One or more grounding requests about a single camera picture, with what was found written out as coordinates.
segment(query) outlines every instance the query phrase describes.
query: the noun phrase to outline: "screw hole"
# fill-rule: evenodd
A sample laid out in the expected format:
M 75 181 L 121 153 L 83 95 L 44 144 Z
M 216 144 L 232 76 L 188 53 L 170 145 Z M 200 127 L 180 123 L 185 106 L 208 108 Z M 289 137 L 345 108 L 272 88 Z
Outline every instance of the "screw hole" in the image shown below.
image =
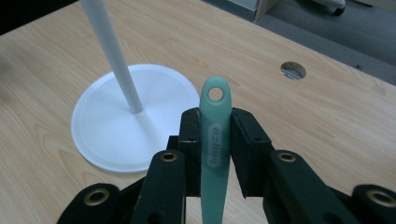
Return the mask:
M 85 195 L 84 203 L 88 206 L 96 206 L 104 203 L 108 196 L 110 196 L 110 193 L 107 189 L 94 189 Z
M 296 161 L 296 158 L 295 158 L 293 155 L 291 155 L 291 154 L 289 154 L 289 153 L 287 153 L 287 152 L 279 153 L 277 156 L 278 156 L 282 161 L 286 161 L 286 162 L 294 162 L 294 161 Z
M 163 161 L 175 161 L 177 159 L 177 155 L 175 153 L 167 152 L 161 155 L 161 159 Z
M 367 191 L 367 196 L 373 202 L 385 207 L 396 207 L 396 199 L 388 195 L 386 192 L 372 189 Z

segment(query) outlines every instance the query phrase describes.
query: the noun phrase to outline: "white stand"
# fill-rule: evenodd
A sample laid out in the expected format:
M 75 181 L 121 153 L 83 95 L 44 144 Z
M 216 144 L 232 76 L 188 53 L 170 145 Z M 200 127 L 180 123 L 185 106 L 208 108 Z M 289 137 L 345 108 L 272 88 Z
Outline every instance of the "white stand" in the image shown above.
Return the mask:
M 181 113 L 198 106 L 198 93 L 168 67 L 128 67 L 103 1 L 79 2 L 113 73 L 95 81 L 78 100 L 72 117 L 73 140 L 81 155 L 102 169 L 146 171 L 152 156 L 166 149 L 169 135 L 178 135 Z

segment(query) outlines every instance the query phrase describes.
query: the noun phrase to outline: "white object in background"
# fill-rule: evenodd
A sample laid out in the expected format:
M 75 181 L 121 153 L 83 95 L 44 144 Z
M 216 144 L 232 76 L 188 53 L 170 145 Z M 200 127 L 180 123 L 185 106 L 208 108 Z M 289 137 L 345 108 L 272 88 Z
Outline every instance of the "white object in background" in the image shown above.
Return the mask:
M 237 4 L 240 7 L 247 8 L 250 11 L 256 11 L 257 4 L 259 2 L 259 0 L 227 0 L 227 1 Z

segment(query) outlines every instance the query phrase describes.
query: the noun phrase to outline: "handle hole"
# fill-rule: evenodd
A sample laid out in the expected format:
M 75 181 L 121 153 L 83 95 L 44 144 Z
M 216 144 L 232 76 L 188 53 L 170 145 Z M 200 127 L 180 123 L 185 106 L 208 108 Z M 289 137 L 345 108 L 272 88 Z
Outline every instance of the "handle hole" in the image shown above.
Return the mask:
M 223 91 L 219 87 L 215 87 L 210 89 L 209 91 L 209 99 L 212 101 L 219 101 L 223 98 Z

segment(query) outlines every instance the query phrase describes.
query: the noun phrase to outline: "brass insert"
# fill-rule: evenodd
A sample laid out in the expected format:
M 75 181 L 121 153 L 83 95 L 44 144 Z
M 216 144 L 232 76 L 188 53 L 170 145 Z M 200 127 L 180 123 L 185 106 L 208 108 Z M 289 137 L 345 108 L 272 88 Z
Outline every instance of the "brass insert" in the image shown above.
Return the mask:
M 161 155 L 161 160 L 163 161 L 175 161 L 177 159 L 177 155 L 172 152 L 166 152 Z
M 110 193 L 107 189 L 93 189 L 85 195 L 84 203 L 88 206 L 96 206 L 104 203 L 108 199 L 108 196 L 110 196 Z
M 396 199 L 381 190 L 377 190 L 377 189 L 368 190 L 367 196 L 369 197 L 370 200 L 382 206 L 396 207 Z

